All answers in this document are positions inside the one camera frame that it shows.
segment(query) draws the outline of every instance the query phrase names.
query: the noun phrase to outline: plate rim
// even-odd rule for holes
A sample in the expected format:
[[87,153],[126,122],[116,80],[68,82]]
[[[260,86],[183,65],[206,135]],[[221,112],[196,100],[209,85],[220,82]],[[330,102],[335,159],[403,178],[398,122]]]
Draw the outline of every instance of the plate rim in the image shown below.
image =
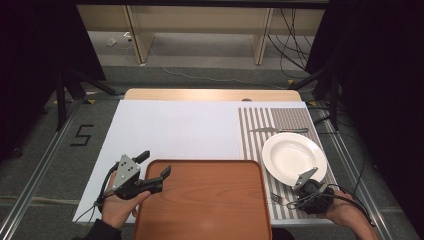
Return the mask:
[[294,185],[295,185],[295,183],[296,183],[296,181],[294,181],[294,183],[290,183],[290,182],[292,182],[292,181],[286,181],[286,179],[281,179],[280,178],[280,176],[278,175],[278,173],[277,172],[275,172],[276,171],[276,169],[274,168],[274,167],[271,167],[270,165],[271,165],[271,157],[269,157],[269,159],[268,159],[268,156],[266,156],[266,154],[267,154],[267,150],[269,149],[269,150],[271,150],[272,148],[272,146],[273,145],[275,145],[275,144],[277,144],[278,142],[280,142],[280,141],[277,141],[276,143],[274,143],[273,145],[270,145],[270,142],[272,142],[272,141],[275,141],[274,139],[276,139],[276,138],[287,138],[287,137],[290,137],[290,136],[294,136],[295,138],[296,138],[296,140],[295,140],[295,142],[298,142],[298,143],[300,143],[300,144],[302,144],[302,145],[304,145],[304,146],[306,146],[307,148],[309,148],[309,149],[311,149],[308,145],[305,145],[304,143],[301,143],[300,141],[298,141],[298,139],[302,139],[302,141],[303,142],[307,142],[307,143],[309,143],[309,144],[312,144],[312,146],[314,146],[314,147],[316,147],[316,149],[318,150],[318,154],[319,155],[321,155],[320,156],[320,158],[319,159],[317,159],[318,161],[317,161],[317,166],[319,166],[320,165],[320,163],[319,162],[321,162],[321,158],[323,159],[323,161],[321,162],[321,164],[322,164],[322,166],[324,166],[324,169],[323,169],[323,167],[320,167],[319,169],[318,169],[318,171],[314,174],[314,175],[312,175],[312,177],[311,177],[311,179],[314,179],[314,180],[316,180],[316,181],[318,181],[318,182],[320,182],[322,179],[324,179],[324,177],[325,177],[325,175],[326,175],[326,173],[327,173],[327,169],[328,169],[328,159],[327,159],[327,157],[326,157],[326,155],[325,155],[325,153],[324,153],[324,151],[318,146],[318,144],[316,144],[314,141],[312,141],[310,138],[308,138],[308,137],[306,137],[306,136],[303,136],[303,135],[301,135],[301,134],[298,134],[298,133],[290,133],[290,132],[285,132],[285,133],[277,133],[277,134],[274,134],[274,135],[272,135],[270,138],[268,138],[266,141],[265,141],[265,143],[264,143],[264,145],[263,145],[263,147],[262,147],[262,161],[263,161],[263,163],[264,163],[264,165],[265,165],[265,168],[268,170],[268,172],[275,178],[275,179],[277,179],[279,182],[281,182],[281,183],[283,183],[283,184],[285,184],[285,185],[288,185],[288,186],[291,186],[291,187],[293,187]]

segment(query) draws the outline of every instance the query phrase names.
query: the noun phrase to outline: number 5 marking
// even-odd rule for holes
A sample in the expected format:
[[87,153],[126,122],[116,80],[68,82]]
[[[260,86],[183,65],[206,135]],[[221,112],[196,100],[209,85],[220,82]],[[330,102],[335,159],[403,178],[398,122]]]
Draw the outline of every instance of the number 5 marking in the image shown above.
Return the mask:
[[81,132],[81,130],[82,130],[83,127],[94,127],[94,125],[91,125],[91,124],[81,124],[80,127],[79,127],[79,129],[78,129],[77,134],[75,134],[75,137],[76,138],[86,138],[85,139],[85,143],[72,143],[71,144],[71,147],[82,147],[82,146],[85,147],[85,146],[87,146],[88,141],[91,138],[91,135],[80,134],[80,132]]

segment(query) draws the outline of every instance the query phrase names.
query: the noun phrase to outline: metal rail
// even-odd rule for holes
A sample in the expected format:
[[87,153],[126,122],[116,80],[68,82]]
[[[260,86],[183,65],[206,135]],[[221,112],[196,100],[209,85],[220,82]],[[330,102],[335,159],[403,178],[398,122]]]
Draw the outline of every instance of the metal rail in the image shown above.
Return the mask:
[[[325,107],[324,104],[321,102],[318,102],[318,105],[320,107]],[[320,115],[322,117],[327,116],[328,111],[321,110]],[[355,162],[353,161],[351,155],[349,154],[349,151],[343,142],[343,139],[341,135],[335,131],[330,121],[325,121],[325,127],[326,129],[334,134],[330,134],[331,140],[333,141],[333,144],[339,153],[340,159],[342,160],[342,163],[347,171],[347,174],[349,176],[349,179],[351,180],[353,185],[356,185],[356,181],[359,178],[360,172],[358,171],[358,168],[355,165]],[[385,223],[385,220],[378,210],[377,205],[375,204],[374,200],[371,197],[371,194],[365,184],[364,181],[360,181],[357,189],[357,197],[361,199],[361,201],[364,203],[365,207],[368,209],[371,219],[373,223],[376,225],[377,233],[379,234],[380,238],[382,240],[385,239],[394,239],[392,234],[390,233],[387,224]]]
[[41,158],[40,163],[37,165],[34,170],[31,178],[29,179],[27,185],[22,191],[21,195],[16,200],[12,210],[9,212],[5,220],[3,221],[0,229],[0,239],[9,240],[12,238],[16,229],[19,226],[22,217],[24,216],[28,205],[30,204],[32,197],[36,193],[38,187],[40,186],[44,176],[46,175],[47,170],[49,169],[50,164],[52,163],[64,136],[66,135],[69,126],[75,116],[75,113],[78,111],[82,105],[82,100],[73,101],[69,108],[69,118],[63,125],[62,129],[55,133],[52,141],[50,142],[46,152]]

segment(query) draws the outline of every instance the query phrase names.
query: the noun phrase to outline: striped placemat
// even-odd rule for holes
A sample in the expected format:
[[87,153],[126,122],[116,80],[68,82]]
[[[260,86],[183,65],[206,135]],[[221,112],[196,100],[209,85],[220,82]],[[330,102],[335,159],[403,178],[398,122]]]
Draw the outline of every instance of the striped placemat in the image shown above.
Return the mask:
[[[308,215],[299,210],[290,210],[286,206],[281,206],[270,200],[270,192],[276,193],[288,202],[294,201],[295,195],[291,187],[282,184],[275,179],[265,168],[262,162],[262,147],[266,140],[273,134],[272,132],[251,132],[250,130],[261,127],[277,128],[309,128],[307,133],[301,133],[314,141],[321,149],[322,145],[315,131],[312,119],[307,108],[239,108],[238,115],[241,129],[240,151],[244,159],[257,161],[262,167],[265,190],[268,199],[268,207],[271,220],[282,219],[314,219],[314,215]],[[333,172],[328,165],[327,174],[323,180],[326,183],[336,183]]]

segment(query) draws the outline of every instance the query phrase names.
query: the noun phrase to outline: hand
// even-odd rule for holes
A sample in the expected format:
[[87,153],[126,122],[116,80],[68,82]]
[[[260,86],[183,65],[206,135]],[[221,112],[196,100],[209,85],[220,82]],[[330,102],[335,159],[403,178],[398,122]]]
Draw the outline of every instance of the hand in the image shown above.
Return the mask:
[[[112,173],[107,189],[111,189],[116,177],[116,171]],[[151,193],[149,191],[138,194],[130,200],[123,200],[116,195],[107,197],[103,203],[102,221],[114,228],[121,228],[127,221],[130,213],[137,216],[137,206],[146,200]]]
[[[352,196],[340,190],[334,190],[334,194],[353,201]],[[339,226],[350,228],[359,239],[378,239],[377,233],[364,214],[347,201],[334,198],[327,212],[318,214],[318,217],[327,218]]]

